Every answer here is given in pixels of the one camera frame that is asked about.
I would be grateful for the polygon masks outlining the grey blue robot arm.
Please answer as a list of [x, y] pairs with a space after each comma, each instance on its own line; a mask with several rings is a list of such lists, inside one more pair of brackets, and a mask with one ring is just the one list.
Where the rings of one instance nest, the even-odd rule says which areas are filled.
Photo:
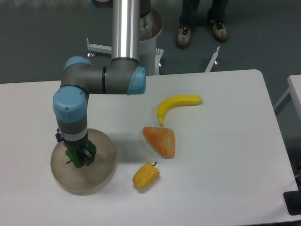
[[113, 1], [111, 66], [98, 70], [80, 56], [65, 64], [60, 88], [53, 96], [55, 137], [76, 168], [95, 160], [96, 146], [88, 140], [89, 95], [136, 95], [146, 90], [146, 69], [139, 64], [140, 18], [150, 10], [148, 0]]

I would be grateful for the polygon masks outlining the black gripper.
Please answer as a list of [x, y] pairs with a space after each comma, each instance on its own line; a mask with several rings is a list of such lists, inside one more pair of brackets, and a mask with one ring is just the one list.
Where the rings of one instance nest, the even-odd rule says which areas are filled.
[[89, 166], [95, 160], [95, 151], [93, 149], [87, 149], [86, 144], [88, 142], [88, 128], [84, 128], [81, 132], [76, 134], [68, 134], [62, 132], [59, 128], [55, 134], [56, 141], [62, 143], [67, 149], [75, 150], [75, 165]]

